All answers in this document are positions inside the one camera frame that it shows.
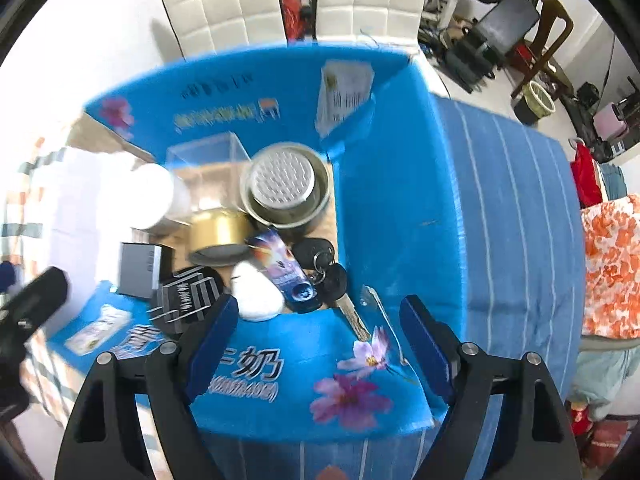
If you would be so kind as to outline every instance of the clear plastic box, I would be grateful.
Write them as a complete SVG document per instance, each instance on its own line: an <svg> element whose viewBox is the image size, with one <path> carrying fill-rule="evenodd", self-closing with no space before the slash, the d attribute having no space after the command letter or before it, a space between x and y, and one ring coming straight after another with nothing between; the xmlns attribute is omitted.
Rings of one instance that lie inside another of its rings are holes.
<svg viewBox="0 0 640 480"><path fill-rule="evenodd" d="M219 207L241 210L240 176L249 163L236 134L227 132L171 146L165 167L189 189L193 214Z"/></svg>

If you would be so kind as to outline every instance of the brown chair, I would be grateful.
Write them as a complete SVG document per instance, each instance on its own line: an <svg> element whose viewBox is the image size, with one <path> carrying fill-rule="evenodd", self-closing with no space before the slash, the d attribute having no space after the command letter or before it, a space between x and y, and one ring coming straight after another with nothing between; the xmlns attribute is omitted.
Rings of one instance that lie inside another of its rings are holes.
<svg viewBox="0 0 640 480"><path fill-rule="evenodd" d="M540 0L533 0L534 6L537 6L539 1ZM564 30L554 41L553 45L543 53L546 42L549 39L549 34L551 33L551 28L554 26L554 23L558 18L564 21ZM538 23L536 37L531 43L523 41L519 44L519 48L523 48L523 46L524 48L528 48L531 54L531 59L526 59L522 53L518 51L518 46L516 46L516 49L514 49L511 54L511 65L524 74L524 79L511 93L512 98L516 97L516 95L518 95L522 90L523 86L529 83L529 81L531 81L540 71L544 72L551 81L555 82L559 86L559 88L573 93L573 88L569 79L564 74L562 68L560 68L553 59L553 54L555 54L556 50L560 48L566 38L569 37L572 30L574 30L574 22L569 17L569 14L566 12L566 9L562 6L560 1L542 0L542 12L540 12L540 22ZM555 72L549 68L549 61L551 61L552 65L555 67Z"/></svg>

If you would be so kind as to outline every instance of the white computer mouse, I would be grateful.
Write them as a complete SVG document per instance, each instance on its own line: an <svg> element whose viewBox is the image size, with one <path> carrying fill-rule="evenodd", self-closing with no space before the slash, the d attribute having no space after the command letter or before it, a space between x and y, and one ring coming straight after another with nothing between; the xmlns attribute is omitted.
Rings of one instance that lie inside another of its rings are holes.
<svg viewBox="0 0 640 480"><path fill-rule="evenodd" d="M249 262L240 262L231 273L231 291L238 313L247 321L267 321L284 309L284 296Z"/></svg>

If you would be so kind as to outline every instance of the perforated metal lid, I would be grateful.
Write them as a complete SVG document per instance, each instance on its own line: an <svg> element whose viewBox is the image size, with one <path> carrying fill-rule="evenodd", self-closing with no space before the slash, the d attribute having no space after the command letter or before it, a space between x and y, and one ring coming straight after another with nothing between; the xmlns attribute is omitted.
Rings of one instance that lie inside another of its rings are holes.
<svg viewBox="0 0 640 480"><path fill-rule="evenodd" d="M306 201L316 176L311 162L294 150L265 152L255 161L250 188L256 201L270 209L290 209Z"/></svg>

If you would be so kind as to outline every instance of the car key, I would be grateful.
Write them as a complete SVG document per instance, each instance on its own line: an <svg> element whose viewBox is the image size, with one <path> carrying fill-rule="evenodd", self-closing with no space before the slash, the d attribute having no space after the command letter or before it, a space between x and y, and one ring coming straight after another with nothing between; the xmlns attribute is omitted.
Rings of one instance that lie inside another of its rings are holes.
<svg viewBox="0 0 640 480"><path fill-rule="evenodd" d="M347 318L356 337L360 341L368 341L371 334L347 295L347 271L340 264L331 264L323 270L326 273L324 280L316 285L318 295L325 303L335 303Z"/></svg>
<svg viewBox="0 0 640 480"><path fill-rule="evenodd" d="M324 269L328 267L335 256L334 245L324 238L303 238L291 247L293 257L300 267L306 270Z"/></svg>

